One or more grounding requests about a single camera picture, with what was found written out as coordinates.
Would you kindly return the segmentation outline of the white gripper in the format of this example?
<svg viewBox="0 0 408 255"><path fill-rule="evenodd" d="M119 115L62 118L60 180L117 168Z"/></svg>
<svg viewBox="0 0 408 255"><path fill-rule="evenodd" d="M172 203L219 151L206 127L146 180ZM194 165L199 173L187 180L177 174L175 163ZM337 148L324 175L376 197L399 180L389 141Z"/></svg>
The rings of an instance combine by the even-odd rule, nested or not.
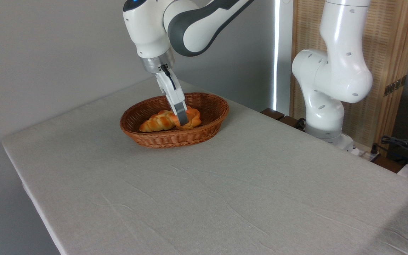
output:
<svg viewBox="0 0 408 255"><path fill-rule="evenodd" d="M166 95L166 98L171 107L174 107L175 116L178 119L178 125L184 126L188 123L188 116L186 113L187 106L185 103L185 96L180 83L172 71L168 69L170 76L165 72L155 74L160 90Z"/></svg>

